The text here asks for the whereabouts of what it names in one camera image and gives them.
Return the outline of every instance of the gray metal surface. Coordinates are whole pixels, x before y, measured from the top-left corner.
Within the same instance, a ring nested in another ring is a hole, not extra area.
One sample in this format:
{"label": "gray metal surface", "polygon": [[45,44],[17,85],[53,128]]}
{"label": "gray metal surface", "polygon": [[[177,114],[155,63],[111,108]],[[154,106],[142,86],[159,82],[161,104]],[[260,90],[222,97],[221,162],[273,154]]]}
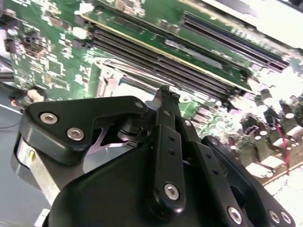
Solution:
{"label": "gray metal surface", "polygon": [[[10,103],[7,95],[0,90],[0,127],[21,119],[20,114],[5,108]],[[44,195],[19,179],[11,169],[17,132],[18,126],[0,131],[0,227],[33,227],[41,210],[49,208]]]}

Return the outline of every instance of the cylindrical capacitor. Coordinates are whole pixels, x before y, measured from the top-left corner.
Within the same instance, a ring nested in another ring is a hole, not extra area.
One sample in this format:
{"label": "cylindrical capacitor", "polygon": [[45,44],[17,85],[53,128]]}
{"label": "cylindrical capacitor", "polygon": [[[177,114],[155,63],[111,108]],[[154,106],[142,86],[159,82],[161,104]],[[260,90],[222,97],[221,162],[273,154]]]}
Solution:
{"label": "cylindrical capacitor", "polygon": [[290,108],[290,106],[288,104],[280,102],[280,105],[281,105],[282,110],[283,110],[283,112],[285,114],[285,117],[287,119],[291,119],[291,118],[294,117],[293,111],[292,111],[292,109]]}
{"label": "cylindrical capacitor", "polygon": [[278,119],[278,115],[277,113],[269,108],[268,110],[266,110],[264,112],[264,116],[265,116],[265,120],[267,122],[267,124],[270,126],[270,127],[276,127],[276,124],[277,124],[277,119]]}
{"label": "cylindrical capacitor", "polygon": [[211,124],[209,126],[209,131],[213,134],[213,135],[216,135],[218,133],[218,129],[217,129],[217,126],[215,124]]}
{"label": "cylindrical capacitor", "polygon": [[273,97],[268,89],[264,89],[261,91],[261,97],[266,105],[272,105]]}
{"label": "cylindrical capacitor", "polygon": [[262,122],[260,122],[258,126],[259,126],[260,135],[261,136],[267,135],[265,125]]}
{"label": "cylindrical capacitor", "polygon": [[253,132],[253,135],[254,135],[255,140],[261,139],[261,135],[260,135],[260,131],[259,130],[255,130]]}
{"label": "cylindrical capacitor", "polygon": [[260,95],[255,97],[255,103],[257,105],[257,109],[262,113],[268,109],[268,107],[265,105],[265,103],[262,100],[262,97]]}
{"label": "cylindrical capacitor", "polygon": [[221,128],[223,128],[225,126],[225,122],[224,122],[224,118],[223,117],[218,116],[218,117],[216,117],[215,120],[217,121],[217,123],[216,123],[217,129],[221,129]]}
{"label": "cylindrical capacitor", "polygon": [[229,147],[232,149],[232,150],[235,150],[236,149],[236,143],[235,143],[235,139],[233,137],[229,137],[228,138],[228,143],[229,143]]}

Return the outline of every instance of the white component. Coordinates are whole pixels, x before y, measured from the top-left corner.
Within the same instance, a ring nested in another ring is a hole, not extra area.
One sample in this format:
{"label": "white component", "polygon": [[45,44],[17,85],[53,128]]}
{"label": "white component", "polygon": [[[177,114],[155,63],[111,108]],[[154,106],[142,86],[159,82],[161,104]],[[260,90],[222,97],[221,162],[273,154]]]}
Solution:
{"label": "white component", "polygon": [[85,39],[87,37],[87,31],[80,27],[73,27],[72,34],[79,39]]}
{"label": "white component", "polygon": [[263,166],[260,166],[256,163],[251,163],[246,167],[247,171],[259,178],[271,177],[271,171]]}
{"label": "white component", "polygon": [[94,6],[90,3],[80,3],[79,10],[75,11],[75,15],[82,15],[87,12],[91,12],[94,10]]}
{"label": "white component", "polygon": [[45,98],[35,89],[28,90],[27,95],[34,101],[34,103],[43,102],[45,100]]}
{"label": "white component", "polygon": [[275,156],[269,156],[268,158],[264,159],[261,163],[265,166],[276,168],[279,165],[283,164],[284,161],[282,161],[281,159]]}

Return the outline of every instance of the capacitor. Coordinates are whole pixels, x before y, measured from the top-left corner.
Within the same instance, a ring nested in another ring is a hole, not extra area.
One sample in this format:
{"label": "capacitor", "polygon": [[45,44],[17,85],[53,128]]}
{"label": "capacitor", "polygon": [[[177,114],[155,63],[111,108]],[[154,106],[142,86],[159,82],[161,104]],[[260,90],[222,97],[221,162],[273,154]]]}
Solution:
{"label": "capacitor", "polygon": [[254,135],[255,140],[260,140],[262,138],[259,130],[255,130],[253,132],[253,135]]}
{"label": "capacitor", "polygon": [[265,105],[264,101],[262,100],[261,95],[257,95],[255,97],[255,103],[256,103],[257,109],[262,113],[268,109],[268,107]]}
{"label": "capacitor", "polygon": [[205,137],[205,136],[211,136],[212,135],[211,132],[209,132],[209,131],[204,131],[201,134],[202,134],[202,136],[201,136],[202,138]]}
{"label": "capacitor", "polygon": [[216,117],[215,120],[217,121],[217,123],[216,123],[217,129],[221,129],[221,128],[223,128],[225,126],[225,122],[224,122],[224,118],[223,117],[220,117],[220,116]]}
{"label": "capacitor", "polygon": [[261,91],[261,97],[265,105],[272,105],[273,97],[268,89],[263,89]]}
{"label": "capacitor", "polygon": [[209,131],[213,134],[213,135],[216,135],[218,133],[218,129],[217,129],[217,126],[215,124],[211,124],[209,126]]}
{"label": "capacitor", "polygon": [[267,131],[266,131],[265,125],[262,122],[260,122],[258,124],[258,126],[259,126],[260,135],[261,136],[267,135]]}
{"label": "capacitor", "polygon": [[280,105],[287,119],[291,119],[294,117],[293,111],[288,104],[280,102]]}
{"label": "capacitor", "polygon": [[245,119],[241,124],[245,135],[252,134],[253,131],[258,128],[257,120],[251,116]]}
{"label": "capacitor", "polygon": [[236,149],[236,143],[235,143],[235,139],[233,137],[229,137],[228,138],[228,143],[229,143],[229,147],[232,149],[232,150],[235,150]]}
{"label": "capacitor", "polygon": [[276,127],[278,115],[272,108],[269,108],[264,112],[264,117],[270,127]]}

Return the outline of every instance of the metal lever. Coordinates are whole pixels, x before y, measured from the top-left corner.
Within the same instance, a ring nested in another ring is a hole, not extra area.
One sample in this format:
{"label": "metal lever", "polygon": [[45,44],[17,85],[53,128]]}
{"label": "metal lever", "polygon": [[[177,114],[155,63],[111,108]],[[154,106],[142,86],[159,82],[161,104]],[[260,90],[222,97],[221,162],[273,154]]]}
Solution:
{"label": "metal lever", "polygon": [[152,134],[151,183],[147,202],[161,219],[180,214],[185,208],[181,137],[175,130],[175,113],[169,87],[163,86],[156,99],[161,107],[156,113]]}

